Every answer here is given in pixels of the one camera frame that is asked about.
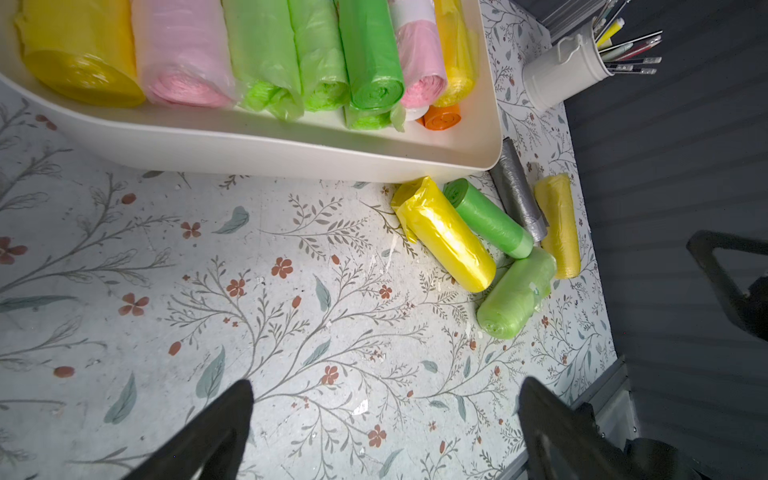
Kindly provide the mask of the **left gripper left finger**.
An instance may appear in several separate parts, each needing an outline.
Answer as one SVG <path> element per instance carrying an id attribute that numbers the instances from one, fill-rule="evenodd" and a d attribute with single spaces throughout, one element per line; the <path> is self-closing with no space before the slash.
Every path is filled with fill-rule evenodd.
<path id="1" fill-rule="evenodd" d="M 128 479 L 234 479 L 247 438 L 254 397 L 248 380 L 232 384 Z"/>

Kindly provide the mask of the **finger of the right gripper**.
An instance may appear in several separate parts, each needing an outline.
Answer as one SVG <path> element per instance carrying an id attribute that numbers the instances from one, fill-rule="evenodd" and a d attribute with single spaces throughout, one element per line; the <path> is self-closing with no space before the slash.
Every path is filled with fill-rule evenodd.
<path id="1" fill-rule="evenodd" d="M 727 319 L 740 330 L 767 341 L 767 275 L 742 291 L 714 255 L 716 249 L 767 255 L 767 242 L 728 233 L 699 230 L 686 244 L 707 277 Z"/>

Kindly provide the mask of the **pink roll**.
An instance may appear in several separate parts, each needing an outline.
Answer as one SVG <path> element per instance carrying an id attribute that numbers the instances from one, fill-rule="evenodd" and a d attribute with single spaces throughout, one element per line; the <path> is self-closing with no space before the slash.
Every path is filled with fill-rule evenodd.
<path id="1" fill-rule="evenodd" d="M 404 76 L 401 103 L 406 109 L 428 108 L 448 84 L 434 2 L 401 0 L 388 4 Z"/>
<path id="2" fill-rule="evenodd" d="M 154 104 L 230 108 L 239 99 L 219 1 L 133 1 L 139 85 Z"/>

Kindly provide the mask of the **white blue labelled roll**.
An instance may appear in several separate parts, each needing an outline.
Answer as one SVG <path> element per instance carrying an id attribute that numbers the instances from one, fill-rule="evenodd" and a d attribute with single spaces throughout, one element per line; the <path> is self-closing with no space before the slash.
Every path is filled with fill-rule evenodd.
<path id="1" fill-rule="evenodd" d="M 429 106 L 420 108 L 406 108 L 405 109 L 405 121 L 417 121 L 422 118 L 429 110 Z"/>

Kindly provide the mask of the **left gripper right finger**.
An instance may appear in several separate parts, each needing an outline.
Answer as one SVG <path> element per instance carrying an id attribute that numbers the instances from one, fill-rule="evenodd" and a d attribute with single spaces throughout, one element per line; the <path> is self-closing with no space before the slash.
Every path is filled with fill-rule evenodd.
<path id="1" fill-rule="evenodd" d="M 518 415 L 531 479 L 558 477 L 554 454 L 579 479 L 650 477 L 534 377 L 525 378 L 521 385 Z"/>

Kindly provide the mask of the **orange trash bag roll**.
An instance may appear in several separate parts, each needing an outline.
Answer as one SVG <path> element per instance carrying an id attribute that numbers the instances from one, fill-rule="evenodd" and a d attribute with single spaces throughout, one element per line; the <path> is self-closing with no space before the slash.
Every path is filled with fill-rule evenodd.
<path id="1" fill-rule="evenodd" d="M 430 106 L 418 122 L 430 131 L 444 131 L 456 126 L 462 119 L 458 104 L 449 107 Z"/>

